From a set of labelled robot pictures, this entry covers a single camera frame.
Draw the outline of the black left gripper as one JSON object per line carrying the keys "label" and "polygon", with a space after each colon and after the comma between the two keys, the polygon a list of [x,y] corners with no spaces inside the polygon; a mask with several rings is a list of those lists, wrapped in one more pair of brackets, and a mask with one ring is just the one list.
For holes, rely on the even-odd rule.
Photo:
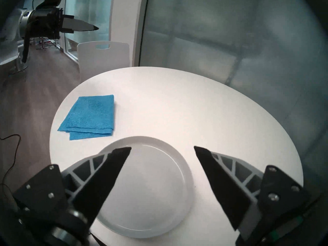
{"label": "black left gripper", "polygon": [[72,15],[63,14],[63,8],[36,9],[31,13],[31,38],[60,39],[61,33],[96,31],[99,28]]}

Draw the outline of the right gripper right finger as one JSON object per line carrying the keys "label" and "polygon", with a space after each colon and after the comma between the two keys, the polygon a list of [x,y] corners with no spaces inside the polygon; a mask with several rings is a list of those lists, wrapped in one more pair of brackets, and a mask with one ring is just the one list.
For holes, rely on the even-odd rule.
{"label": "right gripper right finger", "polygon": [[261,172],[249,163],[194,146],[236,242],[277,242],[298,227],[309,193],[274,165]]}

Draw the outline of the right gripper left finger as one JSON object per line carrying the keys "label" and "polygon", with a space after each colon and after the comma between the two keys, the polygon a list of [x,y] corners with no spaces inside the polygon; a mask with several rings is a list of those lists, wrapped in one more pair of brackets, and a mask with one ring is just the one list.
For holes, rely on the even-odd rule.
{"label": "right gripper left finger", "polygon": [[[104,155],[104,160],[91,172],[90,162],[101,155],[87,158],[67,173],[61,173],[57,164],[46,166],[13,193],[18,207],[27,208],[27,216],[50,224],[74,223],[91,226],[106,198],[115,185],[116,179],[132,148],[117,148]],[[80,166],[90,169],[90,175],[76,185],[76,190],[67,198],[65,191],[68,178],[78,179]]]}

